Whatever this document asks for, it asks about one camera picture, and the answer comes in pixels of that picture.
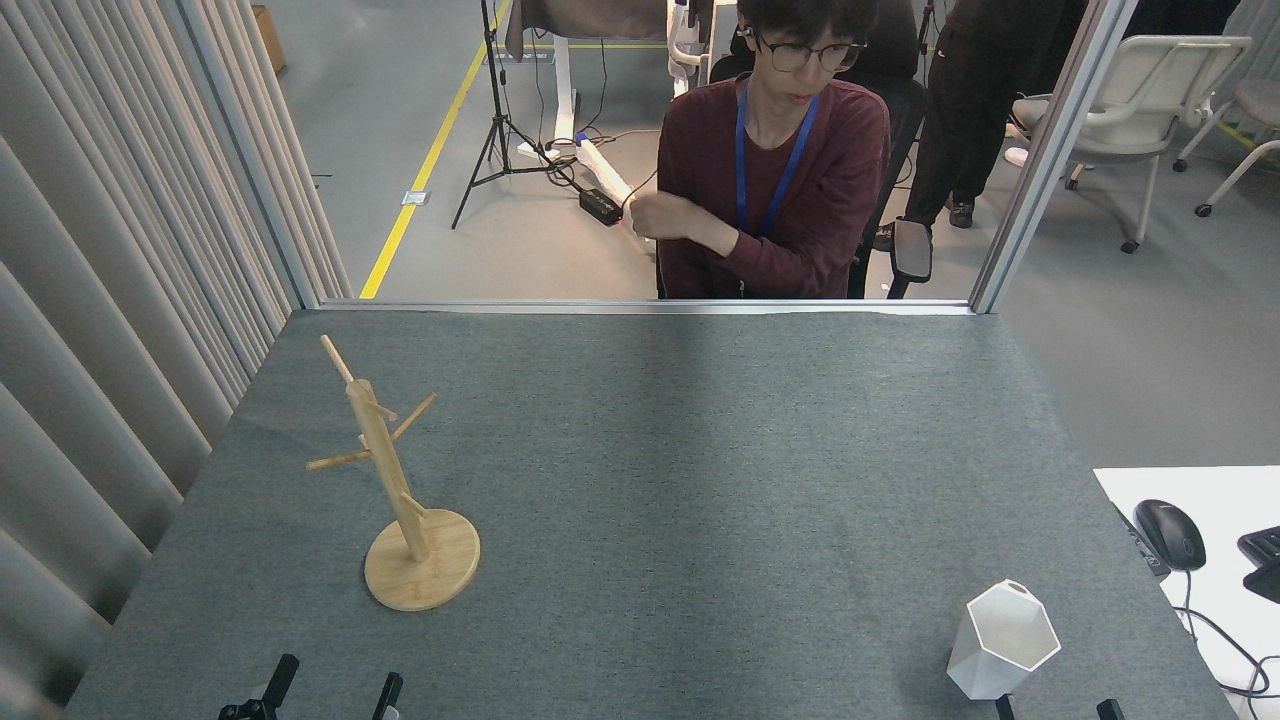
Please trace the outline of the person's hand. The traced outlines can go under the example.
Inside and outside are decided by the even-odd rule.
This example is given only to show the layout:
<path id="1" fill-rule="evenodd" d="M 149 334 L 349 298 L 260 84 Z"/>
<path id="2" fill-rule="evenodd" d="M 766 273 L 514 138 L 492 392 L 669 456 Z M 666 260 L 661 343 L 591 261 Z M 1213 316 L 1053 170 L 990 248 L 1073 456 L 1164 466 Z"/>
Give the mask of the person's hand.
<path id="1" fill-rule="evenodd" d="M 650 240 L 689 240 L 703 215 L 695 202 L 663 191 L 637 196 L 628 211 L 635 233 Z"/>

